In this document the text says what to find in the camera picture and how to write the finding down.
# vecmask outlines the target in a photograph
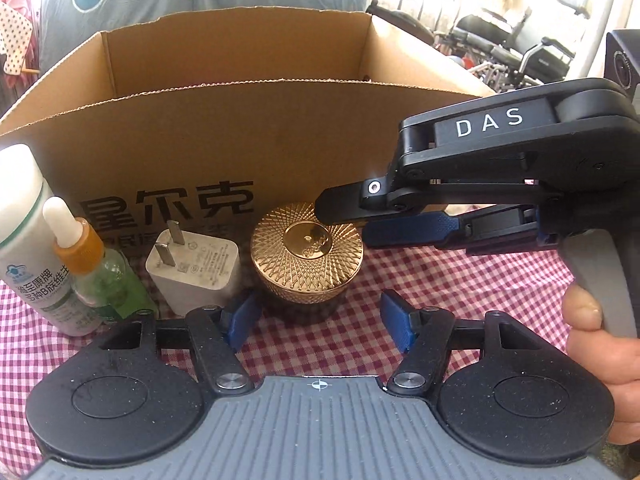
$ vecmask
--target white dropper bulb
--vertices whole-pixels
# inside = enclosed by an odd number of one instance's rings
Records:
[[[82,237],[82,224],[74,218],[64,200],[52,196],[42,206],[42,214],[60,248],[68,249],[78,243]]]

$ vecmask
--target blue gripper pad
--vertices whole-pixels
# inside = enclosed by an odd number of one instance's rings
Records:
[[[362,241],[369,248],[432,245],[459,228],[457,217],[436,211],[369,222],[362,229]]]
[[[385,290],[380,294],[380,317],[394,340],[396,348],[406,354],[415,343],[416,335],[411,328],[409,314],[415,309],[396,292]]]
[[[233,352],[238,352],[262,315],[258,294],[251,292],[248,296],[242,295],[229,310],[231,319],[225,341]]]

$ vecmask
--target dropper bottle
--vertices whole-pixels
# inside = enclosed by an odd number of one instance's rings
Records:
[[[78,298],[106,322],[158,307],[120,252],[104,243],[84,218],[74,218],[65,201],[54,196],[43,206],[44,219],[56,236],[53,250],[69,269]]]

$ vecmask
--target wheelchair armrest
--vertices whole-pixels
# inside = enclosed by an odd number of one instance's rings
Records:
[[[546,36],[544,38],[542,38],[541,43],[544,46],[553,46],[556,49],[558,49],[560,52],[562,52],[565,56],[570,57],[571,59],[573,59],[575,57],[575,52],[571,52],[567,47],[565,47],[562,43],[560,43],[558,40],[553,40],[552,38],[547,38]]]

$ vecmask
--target metal screw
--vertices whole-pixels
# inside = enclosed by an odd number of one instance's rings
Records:
[[[424,177],[424,171],[423,170],[409,170],[406,172],[406,176],[408,178],[421,178]]]
[[[380,183],[377,180],[374,180],[371,184],[369,184],[369,192],[372,195],[375,195],[380,191]]]
[[[243,374],[223,374],[218,377],[216,383],[223,390],[239,390],[243,386],[246,386],[249,382],[249,379],[246,375]]]
[[[394,383],[400,388],[420,388],[425,382],[424,377],[415,372],[403,372],[394,377]]]

